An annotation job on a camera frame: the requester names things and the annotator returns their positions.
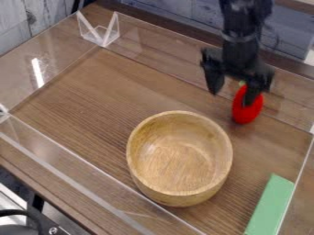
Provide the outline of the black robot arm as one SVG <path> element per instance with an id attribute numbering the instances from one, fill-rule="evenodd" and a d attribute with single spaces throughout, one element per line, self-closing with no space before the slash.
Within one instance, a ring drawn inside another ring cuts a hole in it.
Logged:
<path id="1" fill-rule="evenodd" d="M 262 92 L 270 90 L 276 75 L 260 55 L 262 28 L 273 5 L 273 0 L 220 0 L 222 49 L 202 48 L 201 67 L 210 93 L 220 92 L 226 75 L 244 80 L 244 107 L 252 106 Z"/>

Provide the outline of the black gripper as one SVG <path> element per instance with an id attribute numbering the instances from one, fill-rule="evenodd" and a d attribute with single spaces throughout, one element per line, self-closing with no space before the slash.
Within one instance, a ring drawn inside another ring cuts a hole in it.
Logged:
<path id="1" fill-rule="evenodd" d="M 201 49 L 206 85 L 210 93 L 217 95 L 225 85 L 225 75 L 248 81 L 244 106 L 252 106 L 264 91 L 269 91 L 276 70 L 260 58 L 260 43 L 224 41 L 224 47 Z"/>

